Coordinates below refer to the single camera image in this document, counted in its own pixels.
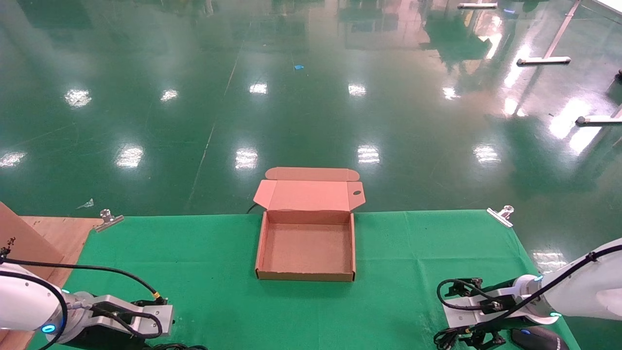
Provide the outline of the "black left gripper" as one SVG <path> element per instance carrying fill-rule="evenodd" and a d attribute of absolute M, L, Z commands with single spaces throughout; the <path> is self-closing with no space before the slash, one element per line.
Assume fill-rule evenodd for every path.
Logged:
<path fill-rule="evenodd" d="M 110 328 L 84 328 L 68 347 L 144 347 L 146 340 Z"/>

